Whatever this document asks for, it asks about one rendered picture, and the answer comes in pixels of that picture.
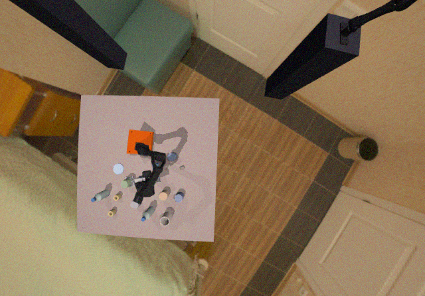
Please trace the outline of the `white round dish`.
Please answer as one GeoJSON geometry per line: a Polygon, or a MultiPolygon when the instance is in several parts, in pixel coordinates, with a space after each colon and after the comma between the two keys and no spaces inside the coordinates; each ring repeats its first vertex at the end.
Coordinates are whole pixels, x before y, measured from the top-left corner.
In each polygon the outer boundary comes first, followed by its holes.
{"type": "Polygon", "coordinates": [[[124,172],[124,166],[122,164],[118,163],[118,164],[114,165],[113,171],[117,175],[122,174],[124,172]]]}

